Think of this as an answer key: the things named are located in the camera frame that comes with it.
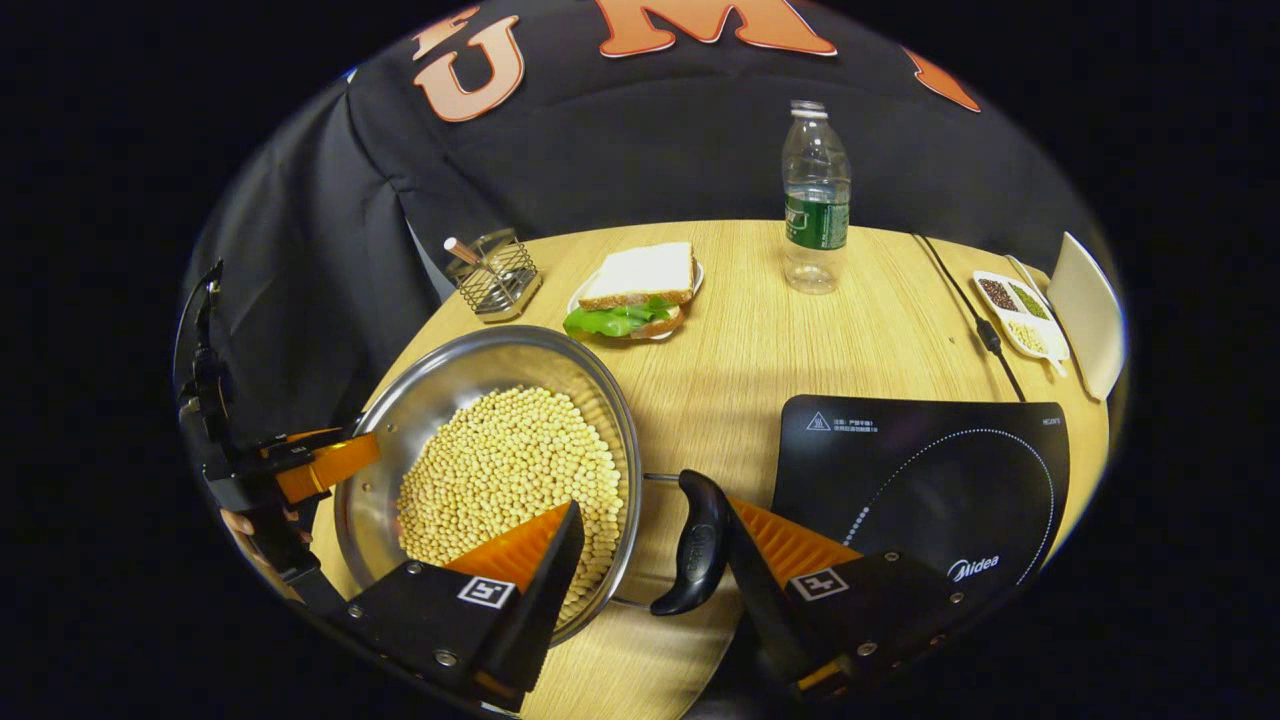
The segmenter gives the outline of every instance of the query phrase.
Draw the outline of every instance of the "pot handle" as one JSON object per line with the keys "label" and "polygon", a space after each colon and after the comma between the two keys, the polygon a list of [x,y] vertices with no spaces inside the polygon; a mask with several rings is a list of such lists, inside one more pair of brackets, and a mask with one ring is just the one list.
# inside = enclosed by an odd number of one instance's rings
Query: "pot handle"
{"label": "pot handle", "polygon": [[649,605],[654,615],[680,615],[707,602],[728,561],[732,507],[724,492],[694,470],[680,473],[680,489],[689,500],[689,519],[676,548],[676,583]]}

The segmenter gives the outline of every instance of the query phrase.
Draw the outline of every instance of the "black induction cooktop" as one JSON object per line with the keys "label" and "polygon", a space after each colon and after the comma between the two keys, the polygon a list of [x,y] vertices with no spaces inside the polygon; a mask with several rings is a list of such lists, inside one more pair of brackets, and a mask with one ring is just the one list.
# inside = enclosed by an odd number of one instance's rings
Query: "black induction cooktop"
{"label": "black induction cooktop", "polygon": [[980,600],[1044,562],[1068,471],[1056,402],[804,395],[782,409],[773,510],[864,555],[908,552]]}

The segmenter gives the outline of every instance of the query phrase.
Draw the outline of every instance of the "round table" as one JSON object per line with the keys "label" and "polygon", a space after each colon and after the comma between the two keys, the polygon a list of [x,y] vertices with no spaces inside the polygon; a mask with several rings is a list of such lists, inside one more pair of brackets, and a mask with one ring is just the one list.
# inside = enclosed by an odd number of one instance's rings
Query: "round table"
{"label": "round table", "polygon": [[[846,274],[826,296],[795,292],[782,278],[782,222],[662,223],[529,241],[544,283],[512,322],[561,329],[570,296],[605,255],[671,241],[691,242],[705,269],[684,325],[659,342],[590,343],[627,398],[646,473],[694,469],[724,492],[768,506],[780,416],[792,396],[1018,401],[928,247],[900,232],[851,227]],[[996,323],[970,278],[974,270],[1018,278],[1012,263],[974,247],[940,240],[933,245],[974,307]],[[1030,273],[1043,291],[1044,273],[1034,268]],[[422,355],[484,327],[454,293],[408,343],[372,397]],[[1052,557],[1101,478],[1107,409],[1085,393],[1074,357],[1064,378],[1041,360],[1012,350],[1005,355],[1029,402],[1061,405],[1070,437],[1069,495]],[[349,598],[356,585],[338,548],[333,515],[332,500],[323,501],[311,550]],[[648,602],[669,587],[685,515],[678,489],[648,483],[620,596]],[[611,603],[581,633],[550,650],[521,715],[680,717],[723,657],[741,607],[732,573],[705,605],[686,615],[654,618]]]}

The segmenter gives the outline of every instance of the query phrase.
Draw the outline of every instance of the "metal utensil holder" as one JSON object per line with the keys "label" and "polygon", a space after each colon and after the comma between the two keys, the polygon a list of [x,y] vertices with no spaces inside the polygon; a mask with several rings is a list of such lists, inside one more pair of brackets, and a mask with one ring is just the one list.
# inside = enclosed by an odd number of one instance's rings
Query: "metal utensil holder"
{"label": "metal utensil holder", "polygon": [[506,228],[492,232],[467,243],[467,247],[489,268],[453,260],[444,268],[444,274],[457,283],[458,292],[476,316],[485,323],[499,323],[524,313],[534,292],[543,284],[543,274],[534,265],[529,250],[516,237],[516,231]]}

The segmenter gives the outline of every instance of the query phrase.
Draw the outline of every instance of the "sandwich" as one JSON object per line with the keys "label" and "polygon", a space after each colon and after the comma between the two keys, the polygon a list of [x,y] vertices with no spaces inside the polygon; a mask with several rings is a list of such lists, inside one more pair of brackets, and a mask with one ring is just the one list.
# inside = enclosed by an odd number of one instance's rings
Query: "sandwich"
{"label": "sandwich", "polygon": [[564,318],[568,334],[652,338],[685,322],[694,297],[694,247],[666,242],[613,252]]}

